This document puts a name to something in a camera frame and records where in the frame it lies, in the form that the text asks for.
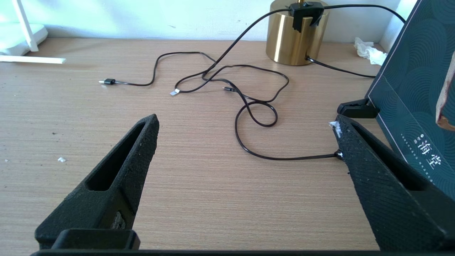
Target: dark green box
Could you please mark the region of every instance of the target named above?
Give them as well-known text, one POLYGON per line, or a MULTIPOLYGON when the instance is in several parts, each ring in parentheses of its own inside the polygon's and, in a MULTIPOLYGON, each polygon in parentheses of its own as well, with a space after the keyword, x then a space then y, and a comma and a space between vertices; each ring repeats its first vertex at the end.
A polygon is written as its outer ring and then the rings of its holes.
POLYGON ((394 151, 453 199, 455 131, 436 112, 447 83, 441 114, 455 126, 454 51, 455 1, 419 0, 366 95, 394 151))

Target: tissue paper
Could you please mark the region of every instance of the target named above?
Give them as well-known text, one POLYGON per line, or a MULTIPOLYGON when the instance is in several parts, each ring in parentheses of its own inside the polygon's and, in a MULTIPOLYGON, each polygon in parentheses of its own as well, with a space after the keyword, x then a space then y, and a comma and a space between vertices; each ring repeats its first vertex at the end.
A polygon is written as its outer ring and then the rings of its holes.
POLYGON ((354 47, 357 49, 357 54, 360 57, 369 59, 372 65, 382 66, 387 53, 383 53, 378 49, 373 48, 373 42, 364 42, 360 38, 356 37, 354 39, 354 47))

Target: black plastic mount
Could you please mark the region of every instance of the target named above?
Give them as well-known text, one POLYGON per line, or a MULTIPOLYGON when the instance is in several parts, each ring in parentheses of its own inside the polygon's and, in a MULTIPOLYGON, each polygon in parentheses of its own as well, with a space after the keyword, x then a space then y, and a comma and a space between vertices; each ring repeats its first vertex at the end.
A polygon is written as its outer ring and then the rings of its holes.
POLYGON ((455 251, 455 202, 356 121, 334 133, 382 251, 455 251))
POLYGON ((337 113, 349 118, 376 118, 379 108, 375 108, 368 98, 341 103, 337 113))
POLYGON ((302 33, 304 17, 312 17, 310 26, 318 26, 324 13, 324 6, 320 2, 293 3, 289 6, 291 16, 294 18, 292 27, 302 33))
POLYGON ((452 256, 451 252, 42 250, 32 256, 452 256))
POLYGON ((67 229, 51 249, 138 250, 141 241, 132 230, 67 229))
MULTIPOLYGON (((129 237, 148 167, 157 147, 158 130, 156 115, 140 120, 131 128, 38 226, 35 239, 40 249, 51 248, 59 235, 74 238, 75 234, 81 236, 85 233, 95 237, 96 234, 109 232, 103 229, 123 230, 126 233, 115 234, 129 237)), ((67 241, 60 240, 59 244, 67 244, 67 241)), ((132 245, 126 239, 122 246, 132 245)), ((80 247, 86 248, 83 241, 80 247)))

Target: wooden desk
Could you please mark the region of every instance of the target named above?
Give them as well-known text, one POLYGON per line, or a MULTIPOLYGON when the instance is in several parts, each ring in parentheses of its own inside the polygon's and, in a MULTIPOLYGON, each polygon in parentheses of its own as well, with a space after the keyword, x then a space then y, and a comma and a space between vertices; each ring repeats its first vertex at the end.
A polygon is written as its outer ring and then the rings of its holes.
MULTIPOLYGON (((163 59, 150 87, 98 84, 108 77, 146 82, 162 53, 205 51, 218 57, 230 43, 47 39, 30 55, 65 57, 67 63, 0 63, 3 253, 38 250, 35 228, 136 121, 152 113, 161 127, 134 224, 141 248, 377 250, 343 162, 269 161, 244 152, 233 130, 242 102, 223 91, 222 83, 169 95, 181 77, 211 65, 202 56, 163 59)), ((274 69, 291 79, 273 103, 279 114, 274 127, 242 115, 245 144, 281 157, 334 152, 328 122, 339 103, 362 98, 372 80, 317 65, 280 65, 264 49, 265 42, 241 41, 222 61, 274 69)), ((356 56, 351 44, 324 43, 318 59, 364 74, 379 69, 356 56)), ((283 83, 246 68, 222 76, 260 99, 271 98, 283 83)), ((200 83, 194 79, 182 88, 200 83)), ((253 109, 259 120, 272 120, 268 109, 253 109)), ((361 123, 384 140, 375 120, 361 123)))

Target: brass lamp base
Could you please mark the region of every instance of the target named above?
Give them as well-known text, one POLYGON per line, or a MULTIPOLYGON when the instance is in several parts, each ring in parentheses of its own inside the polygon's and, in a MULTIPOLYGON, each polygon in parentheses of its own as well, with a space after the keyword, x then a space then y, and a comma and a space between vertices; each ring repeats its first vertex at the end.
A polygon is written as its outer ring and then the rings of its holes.
MULTIPOLYGON (((275 0, 270 11, 284 9, 301 0, 275 0)), ((329 10, 324 10, 318 26, 310 26, 312 17, 303 18, 302 33, 292 27, 294 18, 287 11, 270 15, 268 20, 267 56, 278 63, 301 66, 311 63, 306 56, 316 59, 319 54, 322 37, 329 18, 329 10)))

